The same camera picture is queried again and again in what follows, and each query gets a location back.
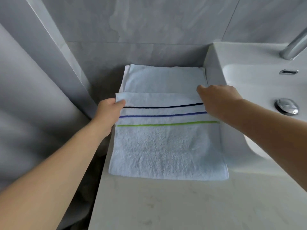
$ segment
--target hand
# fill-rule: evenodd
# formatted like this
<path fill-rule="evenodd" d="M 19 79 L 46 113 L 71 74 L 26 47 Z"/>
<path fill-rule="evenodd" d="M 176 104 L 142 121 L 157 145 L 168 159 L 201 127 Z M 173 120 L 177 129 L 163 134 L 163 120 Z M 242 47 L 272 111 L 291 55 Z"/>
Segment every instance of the hand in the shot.
<path fill-rule="evenodd" d="M 231 105 L 243 99 L 236 88 L 230 85 L 210 85 L 208 88 L 199 85 L 197 92 L 204 102 L 206 111 L 221 120 Z"/>
<path fill-rule="evenodd" d="M 112 126 L 117 122 L 120 111 L 125 104 L 125 100 L 115 103 L 115 98 L 108 98 L 99 102 L 91 124 L 98 126 L 99 131 L 103 134 L 103 137 L 110 134 Z"/>

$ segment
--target white towel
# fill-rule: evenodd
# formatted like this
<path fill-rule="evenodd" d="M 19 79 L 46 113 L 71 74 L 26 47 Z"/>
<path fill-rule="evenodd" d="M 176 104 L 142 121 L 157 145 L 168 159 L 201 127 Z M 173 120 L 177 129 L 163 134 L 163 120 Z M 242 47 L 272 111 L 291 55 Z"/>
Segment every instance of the white towel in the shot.
<path fill-rule="evenodd" d="M 127 108 L 116 123 L 110 174 L 200 181 L 228 178 L 221 152 L 211 142 L 212 137 L 219 140 L 218 121 L 206 114 L 198 95 L 122 92 L 116 99 L 125 99 Z"/>
<path fill-rule="evenodd" d="M 204 68 L 131 64 L 125 66 L 119 92 L 197 94 L 198 85 L 208 86 Z"/>

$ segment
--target washbasin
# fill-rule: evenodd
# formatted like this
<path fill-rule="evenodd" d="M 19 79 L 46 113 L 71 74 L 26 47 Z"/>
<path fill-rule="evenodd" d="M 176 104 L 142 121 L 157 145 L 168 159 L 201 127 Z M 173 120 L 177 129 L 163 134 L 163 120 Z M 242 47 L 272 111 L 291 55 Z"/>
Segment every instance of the washbasin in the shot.
<path fill-rule="evenodd" d="M 307 121 L 307 52 L 292 61 L 279 51 L 286 44 L 215 42 L 208 50 L 204 68 L 209 85 L 232 85 L 244 99 L 278 112 L 280 98 L 294 100 Z M 225 123 L 220 125 L 223 153 L 229 169 L 286 175 L 284 170 L 247 136 Z"/>

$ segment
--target stack of towels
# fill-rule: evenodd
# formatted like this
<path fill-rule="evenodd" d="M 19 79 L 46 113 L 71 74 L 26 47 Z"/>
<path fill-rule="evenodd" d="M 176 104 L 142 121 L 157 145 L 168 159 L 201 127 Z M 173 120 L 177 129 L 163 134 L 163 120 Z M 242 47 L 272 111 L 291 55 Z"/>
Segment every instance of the stack of towels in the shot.
<path fill-rule="evenodd" d="M 196 92 L 207 86 L 202 68 L 128 65 L 116 100 L 126 100 L 115 125 L 109 173 L 225 180 L 218 120 Z"/>

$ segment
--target marble countertop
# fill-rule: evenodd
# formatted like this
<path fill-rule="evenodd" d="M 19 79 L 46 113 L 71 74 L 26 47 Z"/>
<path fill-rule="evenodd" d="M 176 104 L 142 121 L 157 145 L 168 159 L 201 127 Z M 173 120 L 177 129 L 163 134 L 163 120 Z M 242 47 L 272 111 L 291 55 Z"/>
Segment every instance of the marble countertop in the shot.
<path fill-rule="evenodd" d="M 307 193 L 290 177 L 233 171 L 217 182 L 113 176 L 113 141 L 89 230 L 306 229 Z"/>

